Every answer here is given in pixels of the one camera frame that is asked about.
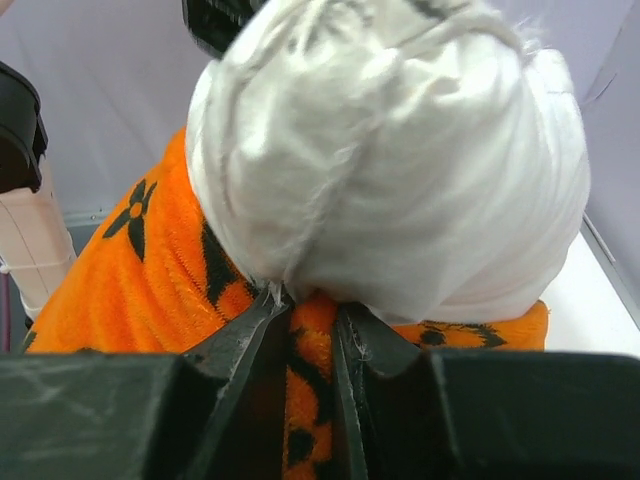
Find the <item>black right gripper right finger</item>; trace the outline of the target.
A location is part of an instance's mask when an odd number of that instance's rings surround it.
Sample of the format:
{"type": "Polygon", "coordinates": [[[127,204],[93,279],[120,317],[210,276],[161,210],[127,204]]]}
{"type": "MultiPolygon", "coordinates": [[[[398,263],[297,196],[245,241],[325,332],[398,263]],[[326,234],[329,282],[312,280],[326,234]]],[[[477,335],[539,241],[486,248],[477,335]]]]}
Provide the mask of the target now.
{"type": "Polygon", "coordinates": [[[428,398],[417,347],[364,306],[343,305],[332,333],[341,479],[426,479],[428,398]]]}

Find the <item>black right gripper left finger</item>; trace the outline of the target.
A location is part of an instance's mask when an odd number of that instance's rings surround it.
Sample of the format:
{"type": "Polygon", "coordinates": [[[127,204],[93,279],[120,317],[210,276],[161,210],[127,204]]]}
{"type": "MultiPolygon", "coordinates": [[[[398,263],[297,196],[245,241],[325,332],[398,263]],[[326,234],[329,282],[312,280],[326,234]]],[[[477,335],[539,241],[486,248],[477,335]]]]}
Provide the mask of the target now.
{"type": "Polygon", "coordinates": [[[292,302],[262,292],[187,354],[214,380],[216,402],[185,479],[278,479],[283,459],[292,302]]]}

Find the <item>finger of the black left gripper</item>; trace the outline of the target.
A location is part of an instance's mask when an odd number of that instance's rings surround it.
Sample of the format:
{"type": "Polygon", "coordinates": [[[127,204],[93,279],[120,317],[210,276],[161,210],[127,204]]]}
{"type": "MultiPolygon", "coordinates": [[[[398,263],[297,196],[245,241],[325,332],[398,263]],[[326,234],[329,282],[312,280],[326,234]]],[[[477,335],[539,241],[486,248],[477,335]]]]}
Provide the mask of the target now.
{"type": "Polygon", "coordinates": [[[183,0],[184,24],[196,45],[220,59],[264,0],[183,0]]]}

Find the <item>orange patterned plush pillowcase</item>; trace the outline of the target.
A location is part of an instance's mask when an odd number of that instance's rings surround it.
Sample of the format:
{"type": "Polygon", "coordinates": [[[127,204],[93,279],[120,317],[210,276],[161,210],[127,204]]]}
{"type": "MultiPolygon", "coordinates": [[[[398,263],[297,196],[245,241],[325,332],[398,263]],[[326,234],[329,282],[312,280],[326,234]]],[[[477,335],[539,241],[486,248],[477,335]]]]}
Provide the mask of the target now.
{"type": "MultiPolygon", "coordinates": [[[[93,235],[32,328],[34,353],[183,353],[245,312],[258,295],[221,249],[190,189],[184,138],[93,235]]],[[[294,314],[287,370],[288,479],[329,477],[330,326],[316,297],[294,314]]]]}

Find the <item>white pillow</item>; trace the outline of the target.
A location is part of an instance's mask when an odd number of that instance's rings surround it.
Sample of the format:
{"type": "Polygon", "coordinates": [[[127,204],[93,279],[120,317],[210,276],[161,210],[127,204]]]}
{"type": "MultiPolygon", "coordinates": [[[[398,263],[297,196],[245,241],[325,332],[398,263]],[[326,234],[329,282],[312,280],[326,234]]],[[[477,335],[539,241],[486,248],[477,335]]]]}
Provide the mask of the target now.
{"type": "Polygon", "coordinates": [[[185,143],[245,277],[390,323],[523,315],[590,190],[564,57],[484,1],[265,1],[202,72],[185,143]]]}

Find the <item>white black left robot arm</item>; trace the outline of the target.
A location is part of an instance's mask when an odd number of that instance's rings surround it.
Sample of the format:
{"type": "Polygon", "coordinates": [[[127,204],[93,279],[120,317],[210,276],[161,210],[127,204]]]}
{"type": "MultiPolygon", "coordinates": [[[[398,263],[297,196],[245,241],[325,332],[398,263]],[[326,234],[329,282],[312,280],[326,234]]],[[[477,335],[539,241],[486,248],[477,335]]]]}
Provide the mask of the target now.
{"type": "Polygon", "coordinates": [[[46,160],[48,136],[34,85],[1,64],[1,273],[37,318],[76,259],[46,160]]]}

